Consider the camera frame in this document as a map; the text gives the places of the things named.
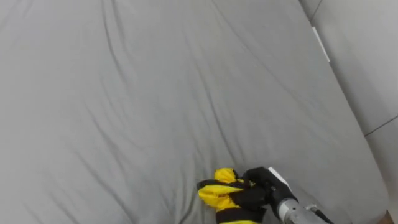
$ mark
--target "bed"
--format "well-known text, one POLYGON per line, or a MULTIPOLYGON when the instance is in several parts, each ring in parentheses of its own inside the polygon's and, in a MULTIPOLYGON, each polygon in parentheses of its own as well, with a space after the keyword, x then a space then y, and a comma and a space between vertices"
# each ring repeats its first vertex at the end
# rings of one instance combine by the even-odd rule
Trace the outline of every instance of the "bed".
POLYGON ((3 0, 0 105, 0 223, 214 223, 220 167, 273 166, 337 223, 387 208, 296 0, 3 0))

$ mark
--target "gray bedsheet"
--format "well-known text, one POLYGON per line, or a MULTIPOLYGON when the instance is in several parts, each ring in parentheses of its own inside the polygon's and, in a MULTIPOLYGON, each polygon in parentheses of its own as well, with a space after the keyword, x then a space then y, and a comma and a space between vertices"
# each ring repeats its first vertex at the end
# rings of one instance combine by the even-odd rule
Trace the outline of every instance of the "gray bedsheet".
POLYGON ((0 223, 214 223, 226 166, 341 223, 387 207, 296 0, 2 0, 0 107, 0 223))

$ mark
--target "wrinkle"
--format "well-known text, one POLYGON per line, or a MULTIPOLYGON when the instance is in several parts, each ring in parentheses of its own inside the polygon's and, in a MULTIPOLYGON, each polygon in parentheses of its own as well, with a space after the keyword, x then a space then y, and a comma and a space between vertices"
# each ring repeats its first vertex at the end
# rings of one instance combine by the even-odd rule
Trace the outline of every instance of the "wrinkle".
MULTIPOLYGON (((274 72, 272 72, 272 70, 256 55, 254 54, 251 50, 250 47, 245 43, 245 41, 243 41, 242 37, 236 32, 236 30, 233 28, 233 26, 229 23, 229 21, 227 20, 227 18, 225 17, 225 15, 221 12, 221 10, 219 9, 217 3, 215 3, 215 0, 211 0, 211 2, 213 3, 215 9, 218 11, 218 13, 220 14, 220 16, 223 18, 223 20, 225 21, 226 25, 230 28, 231 32, 236 36, 236 38, 238 38, 239 42, 242 44, 242 46, 248 51, 250 52, 250 54, 256 59, 256 61, 263 67, 266 69, 266 71, 271 75, 271 77, 279 84, 280 87, 282 87, 282 89, 288 93, 288 95, 293 98, 296 102, 301 101, 300 99, 298 99, 298 97, 295 96, 295 94, 288 89, 274 74, 274 72)), ((306 113, 309 113, 309 110, 302 106, 301 104, 298 104, 299 107, 301 107, 302 109, 305 110, 306 113)))
POLYGON ((38 216, 38 214, 36 214, 29 206, 24 204, 24 207, 25 207, 26 211, 29 213, 29 215, 31 215, 33 217, 33 219, 36 220, 36 222, 38 224, 44 224, 43 220, 41 220, 40 217, 38 216))
POLYGON ((57 207, 65 214, 66 217, 73 223, 73 224, 80 224, 80 222, 77 220, 76 217, 72 215, 72 213, 68 210, 68 208, 61 203, 56 196, 53 195, 51 192, 47 192, 49 194, 49 197, 52 199, 52 201, 57 205, 57 207))
POLYGON ((76 154, 77 158, 79 158, 79 160, 83 164, 83 166, 87 169, 87 171, 94 178, 94 180, 105 190, 105 192, 107 192, 108 194, 110 194, 110 196, 112 196, 112 198, 115 200, 115 202, 122 209, 125 216, 128 217, 129 222, 131 224, 137 223, 137 222, 134 222, 134 220, 137 220, 137 218, 135 218, 133 216, 133 214, 131 214, 129 212, 126 204, 119 198, 117 193, 95 172, 95 170, 89 165, 89 163, 87 161, 84 160, 84 158, 80 155, 80 153, 78 153, 78 152, 74 152, 74 153, 76 154))
POLYGON ((126 156, 121 152, 119 146, 112 141, 112 139, 104 132, 104 130, 101 128, 100 124, 98 124, 97 120, 95 120, 95 117, 93 113, 90 110, 87 110, 91 120, 93 121, 95 127, 97 128, 98 132, 100 133, 101 137, 103 138, 103 141, 107 145, 107 148, 109 149, 109 152, 112 154, 114 160, 118 164, 121 172, 123 173, 124 179, 127 178, 126 170, 123 166, 123 163, 121 162, 121 159, 126 160, 126 156))
POLYGON ((19 5, 19 3, 21 3, 22 0, 16 0, 15 3, 12 5, 12 7, 10 8, 10 10, 8 11, 7 15, 5 16, 5 18, 3 20, 0 21, 0 32, 3 30, 3 28, 5 28, 5 26, 7 25, 8 21, 10 20, 11 15, 14 13, 14 11, 16 10, 17 6, 19 5))
POLYGON ((234 158, 234 156, 232 155, 231 150, 230 150, 230 149, 231 149, 231 146, 229 145, 229 143, 228 143, 228 141, 227 141, 227 139, 226 139, 225 133, 224 133, 223 129, 221 128, 220 120, 219 120, 218 115, 217 115, 217 113, 216 113, 216 110, 215 110, 215 107, 214 107, 214 103, 213 103, 213 99, 212 99, 212 97, 211 97, 211 95, 210 95, 210 91, 209 91, 209 88, 208 88, 208 86, 207 86, 207 84, 206 84, 205 77, 203 76, 203 72, 201 71, 200 66, 199 66, 199 64, 198 64, 198 62, 197 62, 197 60, 196 60, 196 58, 195 58, 195 56, 194 56, 194 54, 193 54, 193 52, 192 52, 192 49, 191 49, 191 47, 190 47, 187 34, 186 34, 186 32, 185 32, 185 29, 183 28, 182 30, 183 30, 184 37, 185 37, 185 43, 186 43, 186 45, 188 46, 189 54, 190 54, 191 56, 193 56, 192 59, 193 59, 193 62, 194 62, 196 71, 198 72, 198 76, 199 76, 199 78, 200 78, 201 84, 202 84, 202 86, 203 86, 204 89, 205 89, 205 93, 206 93, 207 100, 208 100, 208 102, 210 103, 211 111, 213 112, 214 119, 216 120, 216 126, 217 126, 217 128, 218 128, 218 131, 219 131, 219 133, 220 133, 220 135, 221 135, 221 138, 222 138, 222 140, 223 140, 223 142, 224 142, 224 145, 225 145, 226 148, 227 148, 227 152, 228 152, 230 158, 232 158, 232 160, 233 160, 234 162, 236 162, 236 160, 235 160, 235 158, 234 158))
POLYGON ((112 45, 112 40, 111 40, 111 35, 109 33, 109 27, 108 23, 106 22, 106 11, 105 11, 105 0, 101 0, 101 9, 102 9, 102 17, 103 17, 103 25, 105 29, 105 35, 106 35, 106 43, 108 45, 109 52, 111 53, 112 60, 116 66, 116 70, 118 71, 118 75, 122 82, 127 85, 127 78, 124 76, 123 69, 121 67, 121 64, 118 61, 118 58, 116 56, 115 50, 112 45))

